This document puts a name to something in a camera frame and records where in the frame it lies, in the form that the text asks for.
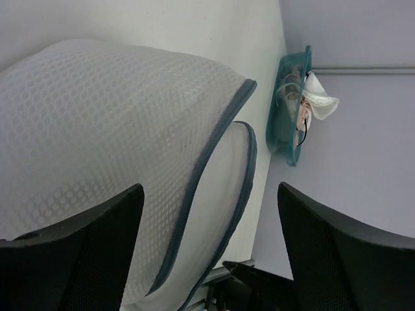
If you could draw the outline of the white mesh laundry bag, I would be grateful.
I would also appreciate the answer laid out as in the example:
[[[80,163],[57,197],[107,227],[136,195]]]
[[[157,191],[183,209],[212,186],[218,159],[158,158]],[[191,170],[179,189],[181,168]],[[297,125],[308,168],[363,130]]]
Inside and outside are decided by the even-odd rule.
[[[207,58],[67,40],[1,73],[1,241],[102,204],[145,201],[119,310],[184,310],[253,186],[236,115],[256,82]]]

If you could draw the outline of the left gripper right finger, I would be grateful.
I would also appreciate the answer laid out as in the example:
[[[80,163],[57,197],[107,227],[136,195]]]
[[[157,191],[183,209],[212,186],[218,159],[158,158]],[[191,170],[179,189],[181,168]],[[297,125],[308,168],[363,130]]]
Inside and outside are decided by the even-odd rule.
[[[413,310],[414,239],[282,182],[278,211],[300,310]]]

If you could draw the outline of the black bra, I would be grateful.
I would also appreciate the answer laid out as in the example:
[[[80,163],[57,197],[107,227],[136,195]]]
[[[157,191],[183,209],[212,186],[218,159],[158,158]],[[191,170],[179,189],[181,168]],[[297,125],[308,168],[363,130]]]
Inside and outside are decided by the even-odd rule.
[[[303,131],[304,132],[304,134],[303,134],[303,137],[302,137],[302,140],[297,144],[297,147],[298,146],[301,146],[302,144],[303,144],[303,142],[306,140],[306,137],[307,137],[307,131],[308,131],[308,128],[309,128],[309,126],[307,125],[307,121],[308,121],[308,119],[306,118],[305,120],[304,120],[304,126],[305,126],[305,130]]]

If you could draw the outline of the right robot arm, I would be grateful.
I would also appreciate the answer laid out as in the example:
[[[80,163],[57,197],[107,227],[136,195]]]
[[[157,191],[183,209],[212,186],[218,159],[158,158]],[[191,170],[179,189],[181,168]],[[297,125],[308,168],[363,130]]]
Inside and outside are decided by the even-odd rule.
[[[299,310],[294,281],[247,266],[224,261],[223,266],[241,281],[254,298],[254,310]]]

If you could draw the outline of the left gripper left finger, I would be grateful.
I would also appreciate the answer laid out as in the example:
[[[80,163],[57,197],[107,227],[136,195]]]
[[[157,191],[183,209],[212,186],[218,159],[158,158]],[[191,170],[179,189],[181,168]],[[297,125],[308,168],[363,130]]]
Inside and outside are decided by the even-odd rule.
[[[140,184],[1,241],[2,310],[119,310],[145,194]]]

